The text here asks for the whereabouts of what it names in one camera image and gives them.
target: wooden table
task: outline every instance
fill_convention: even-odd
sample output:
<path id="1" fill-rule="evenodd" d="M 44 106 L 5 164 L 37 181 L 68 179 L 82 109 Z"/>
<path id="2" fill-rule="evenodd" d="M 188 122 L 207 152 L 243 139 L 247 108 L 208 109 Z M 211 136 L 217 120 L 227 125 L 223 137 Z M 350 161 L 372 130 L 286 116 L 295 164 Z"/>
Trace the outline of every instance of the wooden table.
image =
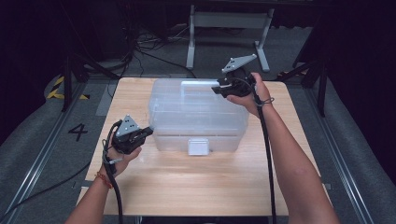
<path id="1" fill-rule="evenodd" d="M 120 80 L 98 139 L 86 180 L 94 180 L 102 162 L 102 139 L 111 125 L 130 114 L 141 128 L 149 125 L 153 78 Z M 285 84 L 266 82 L 274 107 L 308 158 L 316 163 Z M 212 152 L 204 157 L 187 151 L 164 152 L 152 136 L 139 157 L 117 177 L 124 215 L 131 216 L 271 216 L 267 160 L 260 121 L 249 116 L 248 127 L 235 152 Z M 80 197 L 86 192 L 82 188 Z M 276 212 L 288 209 L 275 179 Z M 105 214 L 116 215 L 117 200 L 110 191 Z"/>

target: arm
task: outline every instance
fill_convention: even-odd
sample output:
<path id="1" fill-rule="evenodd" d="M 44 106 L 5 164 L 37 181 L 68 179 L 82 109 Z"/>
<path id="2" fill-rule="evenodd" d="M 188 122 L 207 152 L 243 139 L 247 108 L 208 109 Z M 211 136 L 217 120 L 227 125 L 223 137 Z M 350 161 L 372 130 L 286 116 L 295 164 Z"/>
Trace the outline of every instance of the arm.
<path id="1" fill-rule="evenodd" d="M 124 155 L 123 160 L 116 163 L 117 172 L 114 176 L 121 174 L 128 166 L 128 163 L 139 155 L 140 151 L 141 147 L 138 147 L 130 155 Z M 108 157 L 116 159 L 122 157 L 122 154 L 111 148 L 108 151 Z M 99 173 L 104 175 L 107 182 L 109 182 L 103 165 Z M 65 223 L 102 223 L 108 190 L 108 185 L 105 184 L 104 180 L 96 177 Z"/>
<path id="2" fill-rule="evenodd" d="M 270 93 L 259 74 L 252 74 L 257 81 L 257 93 L 262 100 Z M 235 104 L 243 105 L 258 117 L 257 106 L 252 96 L 228 96 Z M 298 145 L 289 129 L 272 104 L 262 107 L 270 138 L 276 177 L 286 205 L 290 223 L 339 223 L 318 173 L 312 162 Z"/>

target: plastic container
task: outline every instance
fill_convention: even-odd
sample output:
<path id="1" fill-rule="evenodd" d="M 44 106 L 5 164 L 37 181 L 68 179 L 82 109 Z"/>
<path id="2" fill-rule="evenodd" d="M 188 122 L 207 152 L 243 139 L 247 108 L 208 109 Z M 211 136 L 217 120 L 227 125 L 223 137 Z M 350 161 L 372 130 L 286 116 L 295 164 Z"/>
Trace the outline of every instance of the plastic container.
<path id="1" fill-rule="evenodd" d="M 211 87 L 215 79 L 157 79 L 149 100 L 149 125 L 159 150 L 191 155 L 235 151 L 248 126 L 248 112 Z"/>

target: transparent plastic box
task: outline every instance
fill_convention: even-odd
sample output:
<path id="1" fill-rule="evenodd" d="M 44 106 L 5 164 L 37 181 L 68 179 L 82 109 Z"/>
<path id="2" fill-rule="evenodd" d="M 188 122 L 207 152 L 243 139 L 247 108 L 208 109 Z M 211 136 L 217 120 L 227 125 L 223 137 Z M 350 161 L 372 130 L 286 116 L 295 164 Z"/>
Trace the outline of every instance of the transparent plastic box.
<path id="1" fill-rule="evenodd" d="M 248 112 L 211 87 L 215 79 L 157 79 L 149 100 L 149 125 L 159 150 L 235 151 L 248 126 Z"/>

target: printed number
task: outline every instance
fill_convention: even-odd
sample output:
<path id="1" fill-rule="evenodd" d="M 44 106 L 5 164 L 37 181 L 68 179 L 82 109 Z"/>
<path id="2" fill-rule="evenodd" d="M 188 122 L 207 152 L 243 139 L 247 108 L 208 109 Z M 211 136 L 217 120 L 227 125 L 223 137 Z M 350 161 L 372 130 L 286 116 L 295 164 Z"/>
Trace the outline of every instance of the printed number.
<path id="1" fill-rule="evenodd" d="M 78 133 L 76 142 L 79 141 L 79 138 L 81 137 L 81 134 L 82 134 L 82 133 L 87 133 L 87 132 L 88 132 L 88 131 L 84 131 L 84 127 L 85 127 L 85 125 L 82 124 L 82 123 L 80 123 L 80 124 L 79 124 L 78 126 L 76 126 L 75 128 L 69 130 L 69 133 Z"/>

